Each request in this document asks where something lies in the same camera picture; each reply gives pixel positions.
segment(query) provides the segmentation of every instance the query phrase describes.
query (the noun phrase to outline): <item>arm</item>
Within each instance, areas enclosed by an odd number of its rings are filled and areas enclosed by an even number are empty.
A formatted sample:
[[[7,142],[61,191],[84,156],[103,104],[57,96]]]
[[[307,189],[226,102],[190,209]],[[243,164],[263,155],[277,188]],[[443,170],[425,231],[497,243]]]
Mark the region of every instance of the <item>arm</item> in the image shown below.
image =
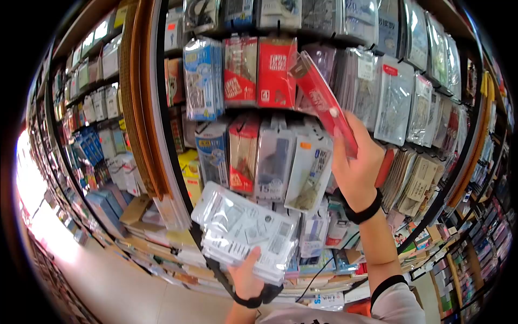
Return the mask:
[[[243,299],[259,297],[263,291],[264,281],[257,279],[252,273],[254,264],[261,256],[261,248],[255,247],[240,267],[229,266],[228,271],[234,280],[236,295]],[[225,320],[225,324],[253,324],[257,309],[250,309],[236,302]]]
[[[358,144],[356,160],[347,159],[346,143],[339,130],[335,130],[333,149],[333,174],[338,187],[350,208],[356,212],[366,210],[376,198],[374,183],[383,162],[383,149],[370,138],[369,133],[353,114],[346,118]],[[367,261],[370,292],[380,283],[401,274],[396,245],[381,209],[359,225],[359,234]]]

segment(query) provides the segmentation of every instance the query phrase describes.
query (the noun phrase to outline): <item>black cable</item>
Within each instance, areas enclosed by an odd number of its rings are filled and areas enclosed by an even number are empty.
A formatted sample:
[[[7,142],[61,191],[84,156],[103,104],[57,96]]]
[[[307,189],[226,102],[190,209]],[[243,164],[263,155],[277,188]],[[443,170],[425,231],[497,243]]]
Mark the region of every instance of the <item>black cable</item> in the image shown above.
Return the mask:
[[[350,239],[347,240],[347,242],[344,244],[344,246],[347,246],[347,244],[349,244],[349,242],[357,235],[359,234],[359,231],[356,232],[353,236],[351,236]],[[295,301],[296,303],[298,303],[299,300],[302,299],[302,297],[304,297],[304,294],[308,291],[309,287],[311,286],[311,284],[313,283],[313,281],[315,280],[315,278],[325,269],[325,267],[331,262],[331,260],[334,260],[335,259],[335,256],[331,257],[329,260],[327,260],[327,262],[325,263],[325,265],[315,274],[315,277],[313,277],[313,279],[309,282],[309,285],[306,287],[306,290],[304,290],[304,292],[302,293],[302,295],[300,295],[300,297]]]

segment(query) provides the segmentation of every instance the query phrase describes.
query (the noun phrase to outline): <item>black wristband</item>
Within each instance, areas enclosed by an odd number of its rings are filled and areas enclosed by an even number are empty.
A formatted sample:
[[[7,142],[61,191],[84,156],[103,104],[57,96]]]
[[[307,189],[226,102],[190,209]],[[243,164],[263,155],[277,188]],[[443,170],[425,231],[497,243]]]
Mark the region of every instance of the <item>black wristband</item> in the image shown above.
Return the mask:
[[[349,204],[347,204],[347,200],[344,198],[344,196],[339,188],[337,188],[335,190],[333,195],[337,196],[340,199],[342,199],[343,201],[345,201],[347,207],[349,208]],[[351,222],[355,223],[356,225],[360,225],[360,223],[368,220],[369,218],[371,218],[378,212],[378,210],[381,207],[382,199],[383,199],[383,195],[381,194],[380,189],[376,188],[376,198],[374,198],[374,201],[372,202],[372,204],[370,204],[370,206],[367,207],[366,210],[363,210],[359,213],[355,213],[352,209],[349,208],[349,211],[346,213],[347,218],[349,218],[349,220]]]
[[[244,300],[239,298],[239,296],[234,292],[233,298],[234,301],[239,305],[243,305],[244,307],[250,309],[259,308],[259,306],[263,303],[263,299],[261,298],[261,296]]]

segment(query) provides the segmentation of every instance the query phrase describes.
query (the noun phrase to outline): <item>sleeve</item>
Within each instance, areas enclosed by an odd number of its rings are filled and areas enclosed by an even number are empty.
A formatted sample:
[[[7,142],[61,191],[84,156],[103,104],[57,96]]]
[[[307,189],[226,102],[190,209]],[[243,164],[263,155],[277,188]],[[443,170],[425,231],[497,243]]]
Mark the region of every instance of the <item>sleeve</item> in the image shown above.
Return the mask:
[[[382,282],[372,294],[371,315],[389,324],[424,324],[424,310],[401,275]]]

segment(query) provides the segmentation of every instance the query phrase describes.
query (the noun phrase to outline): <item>hand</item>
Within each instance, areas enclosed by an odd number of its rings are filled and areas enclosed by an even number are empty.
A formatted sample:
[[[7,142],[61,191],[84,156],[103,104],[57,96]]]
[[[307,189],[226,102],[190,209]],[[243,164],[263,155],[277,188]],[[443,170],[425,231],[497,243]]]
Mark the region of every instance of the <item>hand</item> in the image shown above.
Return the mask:
[[[261,248],[254,247],[243,264],[239,267],[229,266],[228,271],[234,280],[237,297],[248,300],[259,297],[264,287],[264,281],[258,279],[253,273],[254,264],[261,256]]]
[[[355,213],[359,213],[366,210],[376,198],[374,183],[384,153],[356,116],[349,111],[345,111],[345,116],[358,144],[358,155],[356,160],[347,159],[345,138],[335,127],[332,170],[348,205]]]

